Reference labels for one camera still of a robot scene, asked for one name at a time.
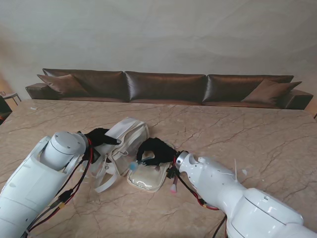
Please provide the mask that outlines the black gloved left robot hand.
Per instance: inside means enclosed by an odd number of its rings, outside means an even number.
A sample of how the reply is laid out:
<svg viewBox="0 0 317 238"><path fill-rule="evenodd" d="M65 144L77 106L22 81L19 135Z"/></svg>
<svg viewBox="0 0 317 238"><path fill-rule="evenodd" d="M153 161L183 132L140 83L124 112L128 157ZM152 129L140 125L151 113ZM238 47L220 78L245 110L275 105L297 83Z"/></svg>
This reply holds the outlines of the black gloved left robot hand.
<svg viewBox="0 0 317 238"><path fill-rule="evenodd" d="M91 142L88 143L88 146L92 145L93 147L97 147L103 144L119 145L121 141L119 139L106 135L108 131L109 129L105 128L95 128L89 133L84 134L87 140Z"/></svg>

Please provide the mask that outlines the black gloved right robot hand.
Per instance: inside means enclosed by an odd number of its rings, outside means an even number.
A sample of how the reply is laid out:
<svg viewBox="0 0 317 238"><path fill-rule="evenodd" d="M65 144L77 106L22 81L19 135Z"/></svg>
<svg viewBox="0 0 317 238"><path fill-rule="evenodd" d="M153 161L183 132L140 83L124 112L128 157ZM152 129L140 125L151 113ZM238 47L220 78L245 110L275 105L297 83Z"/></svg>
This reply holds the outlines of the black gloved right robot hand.
<svg viewBox="0 0 317 238"><path fill-rule="evenodd" d="M154 158L143 161L142 156L145 151L153 152ZM176 150L159 138L148 138L138 149L137 161L144 166L159 166L161 163L173 162L176 154Z"/></svg>

